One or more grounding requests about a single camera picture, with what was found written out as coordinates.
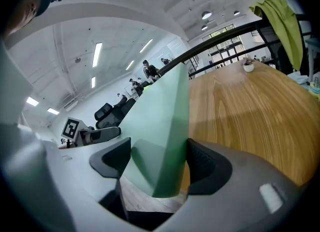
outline green jacket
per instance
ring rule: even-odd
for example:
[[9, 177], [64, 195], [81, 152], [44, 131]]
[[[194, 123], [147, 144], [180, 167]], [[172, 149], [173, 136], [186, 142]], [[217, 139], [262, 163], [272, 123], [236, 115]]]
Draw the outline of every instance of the green jacket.
[[295, 13], [287, 2], [285, 0], [258, 0], [250, 9], [259, 17], [262, 17], [262, 11], [265, 13], [290, 63], [294, 69], [299, 71], [303, 57], [302, 39]]

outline wood grain tabletop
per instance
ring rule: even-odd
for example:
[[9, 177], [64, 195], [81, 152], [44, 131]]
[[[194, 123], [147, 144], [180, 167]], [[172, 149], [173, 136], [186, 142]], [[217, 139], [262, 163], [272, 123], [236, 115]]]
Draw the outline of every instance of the wood grain tabletop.
[[320, 104], [285, 74], [236, 62], [190, 80], [189, 137], [256, 154], [297, 185], [320, 160]]

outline green cloth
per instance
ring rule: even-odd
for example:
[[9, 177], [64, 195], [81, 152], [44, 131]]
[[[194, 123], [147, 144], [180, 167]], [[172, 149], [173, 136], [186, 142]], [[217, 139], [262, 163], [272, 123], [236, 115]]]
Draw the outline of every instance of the green cloth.
[[189, 135], [189, 77], [184, 64], [168, 71], [139, 97], [118, 138], [131, 138], [123, 175], [152, 197], [179, 194]]
[[258, 0], [250, 9], [259, 17], [262, 17], [262, 11], [265, 13], [290, 63], [294, 69], [299, 71], [303, 57], [301, 34], [295, 13], [287, 2], [285, 0]]

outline recessed ceiling light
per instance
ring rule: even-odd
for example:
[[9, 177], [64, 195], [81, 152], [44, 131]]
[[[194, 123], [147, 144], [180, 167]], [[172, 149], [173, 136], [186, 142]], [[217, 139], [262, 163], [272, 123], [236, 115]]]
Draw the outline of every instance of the recessed ceiling light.
[[145, 48], [150, 44], [151, 41], [152, 41], [152, 39], [149, 40], [149, 41], [146, 43], [146, 45], [140, 50], [139, 53], [141, 53], [143, 50], [145, 50]]
[[95, 45], [92, 67], [95, 67], [98, 64], [98, 59], [99, 59], [99, 54], [100, 54], [101, 47], [102, 47], [102, 43], [101, 42], [97, 43]]
[[56, 114], [56, 115], [59, 114], [58, 111], [56, 111], [56, 110], [54, 110], [52, 108], [49, 108], [47, 111], [50, 112], [50, 113]]
[[204, 20], [204, 19], [207, 19], [207, 18], [211, 17], [211, 15], [212, 15], [211, 12], [209, 12], [209, 11], [204, 11], [204, 12], [202, 13], [201, 17], [202, 17], [202, 19]]
[[96, 78], [91, 78], [91, 87], [94, 88], [96, 86]]
[[126, 68], [126, 70], [128, 70], [133, 63], [134, 63], [134, 60], [132, 60], [132, 61], [130, 62], [130, 64], [128, 65], [128, 67]]
[[28, 97], [28, 99], [26, 100], [26, 102], [27, 102], [28, 104], [33, 105], [33, 106], [36, 106], [36, 105], [39, 103], [38, 101], [34, 100], [34, 99], [31, 98], [31, 97]]

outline wooden table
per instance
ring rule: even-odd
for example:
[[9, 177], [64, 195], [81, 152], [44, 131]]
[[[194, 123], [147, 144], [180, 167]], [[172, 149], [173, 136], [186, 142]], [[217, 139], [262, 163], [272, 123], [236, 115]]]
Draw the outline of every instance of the wooden table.
[[190, 80], [189, 137], [261, 156], [302, 185], [320, 160], [320, 104], [280, 71], [254, 67], [236, 62]]

